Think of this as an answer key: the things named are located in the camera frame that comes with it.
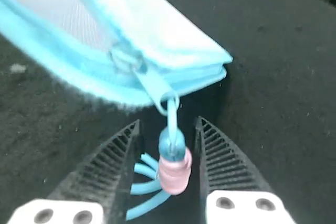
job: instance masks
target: pink cord stopper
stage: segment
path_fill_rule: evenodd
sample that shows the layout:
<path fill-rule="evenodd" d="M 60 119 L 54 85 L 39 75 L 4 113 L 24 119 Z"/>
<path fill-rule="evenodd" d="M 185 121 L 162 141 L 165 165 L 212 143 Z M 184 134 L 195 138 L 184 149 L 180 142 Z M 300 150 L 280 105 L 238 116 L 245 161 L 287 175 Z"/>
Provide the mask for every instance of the pink cord stopper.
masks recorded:
<path fill-rule="evenodd" d="M 180 162 L 170 162 L 160 156 L 159 179 L 162 189 L 171 195 L 184 192 L 188 186 L 191 164 L 192 156 L 188 148 L 185 150 L 184 159 Z"/>

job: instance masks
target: zipper tab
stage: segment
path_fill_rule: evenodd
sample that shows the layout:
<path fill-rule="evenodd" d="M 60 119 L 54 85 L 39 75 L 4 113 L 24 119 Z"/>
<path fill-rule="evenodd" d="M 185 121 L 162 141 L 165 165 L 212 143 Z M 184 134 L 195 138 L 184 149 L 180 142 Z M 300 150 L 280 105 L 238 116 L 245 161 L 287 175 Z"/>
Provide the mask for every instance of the zipper tab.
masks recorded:
<path fill-rule="evenodd" d="M 167 109 L 162 106 L 162 102 L 168 99 L 174 99 L 175 109 L 178 110 L 180 105 L 179 95 L 156 69 L 143 61 L 139 68 L 133 68 L 132 70 L 162 115 L 167 116 L 168 114 Z"/>

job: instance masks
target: blue bead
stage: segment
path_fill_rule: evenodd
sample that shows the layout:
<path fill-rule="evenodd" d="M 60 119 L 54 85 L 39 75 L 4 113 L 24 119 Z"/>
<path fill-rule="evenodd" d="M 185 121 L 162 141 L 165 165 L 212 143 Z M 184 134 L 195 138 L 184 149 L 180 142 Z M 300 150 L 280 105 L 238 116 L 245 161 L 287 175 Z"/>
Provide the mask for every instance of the blue bead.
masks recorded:
<path fill-rule="evenodd" d="M 168 127 L 166 127 L 159 137 L 159 153 L 168 161 L 182 161 L 185 155 L 185 138 L 180 129 L 177 129 L 175 148 L 172 148 L 171 145 L 172 141 L 169 139 L 169 131 Z"/>

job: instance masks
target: cord end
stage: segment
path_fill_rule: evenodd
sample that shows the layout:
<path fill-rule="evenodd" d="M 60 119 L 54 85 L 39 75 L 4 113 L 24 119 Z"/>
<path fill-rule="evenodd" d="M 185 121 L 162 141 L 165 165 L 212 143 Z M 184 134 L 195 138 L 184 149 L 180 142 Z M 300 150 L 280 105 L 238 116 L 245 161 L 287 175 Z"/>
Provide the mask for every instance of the cord end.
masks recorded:
<path fill-rule="evenodd" d="M 192 155 L 185 149 L 184 159 L 180 162 L 171 162 L 160 156 L 159 179 L 162 189 L 171 195 L 184 192 L 189 183 L 191 174 Z"/>

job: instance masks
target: dark gray carpet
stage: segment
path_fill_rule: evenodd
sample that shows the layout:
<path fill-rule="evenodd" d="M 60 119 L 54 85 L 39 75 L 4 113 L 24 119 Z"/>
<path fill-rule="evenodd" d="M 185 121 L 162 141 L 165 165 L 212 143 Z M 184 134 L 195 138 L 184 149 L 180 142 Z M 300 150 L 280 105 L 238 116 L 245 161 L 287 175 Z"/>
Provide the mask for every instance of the dark gray carpet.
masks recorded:
<path fill-rule="evenodd" d="M 320 0 L 168 0 L 234 56 L 222 85 L 182 99 L 217 124 L 259 167 L 298 223 L 336 213 L 336 9 Z M 165 124 L 154 108 L 133 114 L 84 100 L 0 41 L 0 223 L 45 197 L 100 142 L 136 118 L 149 152 Z M 23 76 L 11 64 L 27 65 Z M 133 223 L 197 223 L 197 171 L 187 192 Z"/>

